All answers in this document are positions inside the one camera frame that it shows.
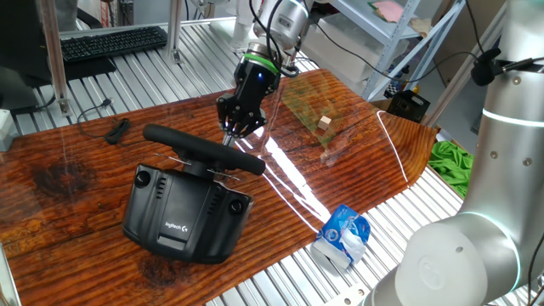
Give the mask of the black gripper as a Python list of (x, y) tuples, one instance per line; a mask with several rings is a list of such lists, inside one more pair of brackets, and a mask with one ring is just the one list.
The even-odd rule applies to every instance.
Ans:
[[(281, 79), (279, 70), (262, 56), (243, 56), (234, 76), (235, 93), (223, 93), (216, 100), (223, 145), (231, 145), (234, 138), (245, 138), (268, 122), (259, 108), (262, 100), (279, 87)], [(241, 111), (258, 112), (248, 113), (239, 121), (239, 106)]]

